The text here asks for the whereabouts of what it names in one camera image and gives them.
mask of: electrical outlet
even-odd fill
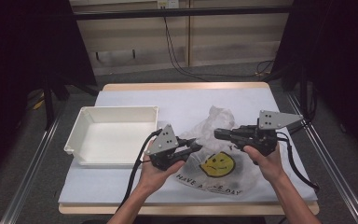
[[[157,1],[157,9],[168,8],[168,0],[158,0]]]
[[[179,8],[179,0],[158,0],[157,8]]]
[[[179,0],[168,0],[168,8],[179,8]]]

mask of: crumpled plastic bag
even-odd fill
[[[216,139],[213,134],[217,128],[238,127],[229,109],[212,106],[207,119],[179,136],[197,138],[197,143],[203,147],[190,154],[186,164],[176,173],[176,180],[191,188],[236,196],[251,189],[258,167],[234,144]]]

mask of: yellow smiley face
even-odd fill
[[[201,170],[209,177],[229,175],[235,168],[235,161],[225,152],[212,155],[200,165]]]

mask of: black cable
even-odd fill
[[[295,63],[289,63],[287,65],[285,65],[283,68],[281,68],[280,70],[278,71],[274,71],[272,72],[271,74],[269,74],[268,76],[265,76],[263,77],[263,79],[261,79],[261,81],[264,81],[264,82],[270,82],[272,80],[276,80],[278,78],[282,78],[282,77],[285,77],[285,75],[287,73],[290,73],[291,70],[296,66]]]
[[[274,62],[274,60],[266,60],[266,61],[263,61],[263,62],[260,62],[258,65],[257,65],[257,68],[255,69],[256,73],[259,75],[259,74],[262,74],[264,73],[267,68],[269,68],[269,66]],[[263,70],[259,70],[260,68],[260,65],[263,64],[263,63],[268,63],[266,67],[263,68]]]
[[[201,77],[199,77],[199,76],[210,76],[210,77],[255,77],[255,76],[256,76],[256,75],[250,75],[250,76],[235,76],[235,75],[223,75],[223,74],[194,74],[194,73],[191,73],[191,72],[186,71],[186,70],[179,64],[179,62],[178,62],[177,59],[176,59],[176,55],[175,55],[175,51],[174,51],[173,43],[172,43],[172,39],[171,39],[170,30],[169,30],[169,28],[168,28],[167,20],[166,20],[165,17],[164,17],[164,22],[165,22],[165,35],[166,35],[166,38],[167,38],[168,52],[169,52],[169,54],[170,54],[171,64],[172,64],[172,66],[175,68],[175,70],[178,71],[180,74],[182,74],[182,75],[184,75],[184,76],[189,76],[189,77],[198,78],[198,79],[200,79],[200,80],[208,81],[208,82],[209,82],[209,80],[203,79],[203,78],[201,78]],[[174,58],[174,60],[175,60],[175,62],[176,62],[176,65],[173,63],[171,51],[172,51],[173,58]]]
[[[120,207],[124,204],[124,202],[127,201],[127,199],[130,197],[130,194],[131,194],[131,190],[132,190],[132,185],[133,185],[133,179],[135,178],[135,174],[136,172],[138,171],[138,167],[141,163],[143,163],[141,161],[141,157],[142,157],[142,154],[144,153],[144,150],[146,148],[146,145],[147,143],[150,141],[150,139],[156,135],[159,135],[160,133],[162,132],[162,129],[158,129],[157,131],[151,133],[149,136],[147,136],[144,144],[142,145],[142,148],[141,150],[139,151],[139,154],[138,154],[138,157],[136,158],[136,161],[135,163],[133,164],[133,167],[132,167],[132,171],[131,171],[131,174],[130,174],[130,179],[129,179],[129,184],[127,186],[127,191],[126,191],[126,194],[123,198],[123,201],[121,202],[120,206],[118,207],[118,209],[120,209]]]
[[[310,97],[310,108],[309,112],[310,117],[313,119],[316,115],[316,108],[318,107],[318,91],[315,88],[315,85],[312,83],[312,95]]]
[[[308,186],[310,186],[311,188],[315,189],[315,192],[318,192],[320,190],[319,186],[316,184],[313,184],[312,182],[310,182],[306,177],[304,177],[297,169],[296,164],[295,164],[295,160],[293,159],[293,150],[292,150],[292,146],[290,145],[290,140],[289,137],[287,136],[287,134],[285,133],[280,133],[283,134],[286,138],[278,138],[280,141],[284,141],[287,144],[287,154],[288,154],[288,158],[289,158],[289,163],[290,166],[292,167],[293,171],[295,172],[295,174],[298,176],[298,178],[300,178],[300,180],[302,180],[302,182],[304,182],[305,184],[307,184]]]
[[[307,120],[307,121],[305,121],[304,124],[301,124],[301,125],[299,125],[299,126],[297,126],[295,128],[289,129],[289,133],[291,135],[294,134],[294,133],[297,133],[298,131],[300,131],[300,130],[304,129],[305,127],[307,127],[309,124],[310,124],[310,120]]]

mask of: black cable on floor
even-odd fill
[[[179,62],[176,59],[176,55],[175,55],[175,52],[174,52],[174,47],[173,47],[173,43],[172,43],[172,39],[171,39],[171,35],[170,35],[170,30],[168,28],[167,19],[165,17],[164,17],[164,22],[165,22],[165,35],[166,35],[166,38],[167,38],[168,52],[170,54],[171,64],[175,68],[175,70],[178,71],[180,74],[182,74],[184,76],[194,77],[194,78],[197,78],[197,79],[200,79],[200,80],[203,80],[203,81],[209,81],[209,80],[206,80],[206,79],[201,78],[199,76],[210,76],[210,77],[255,77],[256,76],[256,75],[235,76],[235,75],[224,75],[224,74],[194,74],[194,73],[186,71],[179,64]]]
[[[255,69],[256,73],[257,74],[262,74],[264,73],[268,68],[269,66],[274,62],[274,60],[267,60],[267,61],[263,61],[263,62],[260,62],[258,65],[257,65],[257,68]],[[260,69],[260,65],[263,64],[263,63],[268,63],[264,68],[263,70],[259,70]]]

